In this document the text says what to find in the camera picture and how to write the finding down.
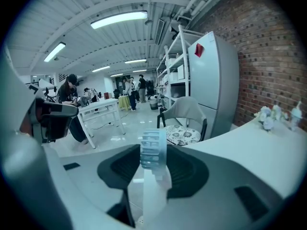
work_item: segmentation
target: pants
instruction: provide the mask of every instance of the pants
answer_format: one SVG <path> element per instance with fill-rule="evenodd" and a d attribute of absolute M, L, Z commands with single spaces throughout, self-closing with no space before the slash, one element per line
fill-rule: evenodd
<path fill-rule="evenodd" d="M 72 136 L 78 142 L 82 142 L 84 139 L 86 139 L 86 135 L 82 129 L 78 117 L 72 119 L 71 125 L 69 126 L 69 130 L 71 131 Z"/>
<path fill-rule="evenodd" d="M 97 97 L 96 97 L 96 95 L 92 98 L 92 102 L 97 102 Z"/>
<path fill-rule="evenodd" d="M 145 103 L 146 102 L 146 99 L 145 99 L 145 89 L 139 89 L 139 94 L 140 94 L 141 103 Z"/>
<path fill-rule="evenodd" d="M 133 91 L 135 99 L 139 102 L 140 101 L 140 96 L 139 96 L 139 92 L 137 90 Z"/>
<path fill-rule="evenodd" d="M 128 96 L 129 96 L 131 108 L 132 110 L 135 110 L 136 103 L 135 103 L 134 93 L 132 92 L 131 95 L 128 94 Z"/>

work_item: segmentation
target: black slot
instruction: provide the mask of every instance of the black slot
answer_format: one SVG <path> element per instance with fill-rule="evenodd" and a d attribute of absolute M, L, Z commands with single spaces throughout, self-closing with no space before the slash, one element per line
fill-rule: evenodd
<path fill-rule="evenodd" d="M 69 163 L 69 164 L 63 165 L 63 167 L 64 167 L 64 169 L 65 169 L 66 171 L 72 170 L 72 169 L 77 168 L 77 167 L 79 167 L 79 166 L 80 166 L 80 164 L 78 164 L 78 163 Z"/>
<path fill-rule="evenodd" d="M 253 221 L 260 219 L 269 212 L 268 208 L 249 186 L 237 187 L 235 192 Z"/>

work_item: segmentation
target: man in black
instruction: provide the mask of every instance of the man in black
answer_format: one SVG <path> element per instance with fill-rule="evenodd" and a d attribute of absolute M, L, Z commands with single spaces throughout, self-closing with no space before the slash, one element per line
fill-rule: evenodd
<path fill-rule="evenodd" d="M 140 100 L 141 103 L 145 103 L 146 99 L 145 99 L 145 89 L 146 89 L 146 81 L 143 78 L 144 76 L 142 74 L 140 74 L 140 89 L 139 89 L 139 94 L 140 94 Z"/>
<path fill-rule="evenodd" d="M 78 97 L 76 83 L 77 76 L 75 74 L 71 74 L 66 78 L 65 82 L 62 84 L 58 91 L 59 103 L 77 106 L 77 103 L 75 102 L 75 98 Z M 86 144 L 88 142 L 80 121 L 77 117 L 72 119 L 69 130 L 71 131 L 72 136 L 78 142 L 81 142 L 82 144 Z"/>

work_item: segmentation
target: patterned seat cushion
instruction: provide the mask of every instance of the patterned seat cushion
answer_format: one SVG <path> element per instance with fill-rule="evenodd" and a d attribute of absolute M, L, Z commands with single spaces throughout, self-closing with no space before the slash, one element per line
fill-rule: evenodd
<path fill-rule="evenodd" d="M 195 129 L 184 128 L 180 125 L 166 126 L 166 138 L 175 145 L 185 146 L 199 142 L 201 134 Z"/>

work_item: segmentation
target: shelving unit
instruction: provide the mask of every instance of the shelving unit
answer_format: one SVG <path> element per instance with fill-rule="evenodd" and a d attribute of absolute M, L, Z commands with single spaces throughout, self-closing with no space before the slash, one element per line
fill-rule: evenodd
<path fill-rule="evenodd" d="M 184 84 L 185 85 L 185 96 L 189 95 L 189 62 L 188 62 L 188 52 L 187 46 L 191 46 L 195 41 L 200 39 L 203 34 L 182 29 L 181 25 L 178 26 L 179 33 L 177 37 L 174 39 L 173 43 L 170 47 L 165 46 L 165 56 L 161 60 L 159 66 L 157 67 L 157 79 L 158 83 L 160 82 L 161 78 L 167 75 L 168 83 L 166 85 L 166 93 L 162 92 L 159 93 L 164 97 L 168 98 L 168 106 L 171 107 L 172 101 L 176 101 L 177 98 L 171 96 L 171 88 L 175 84 Z M 172 63 L 169 64 L 170 55 L 180 54 L 180 56 Z M 166 65 L 166 69 L 163 70 L 161 73 L 158 73 L 159 68 L 164 63 Z M 177 80 L 177 81 L 170 81 L 169 75 L 171 72 L 177 71 L 177 68 L 183 65 L 184 70 L 184 79 Z M 187 126 L 187 119 L 186 118 L 177 118 L 178 122 L 181 123 L 184 127 Z"/>

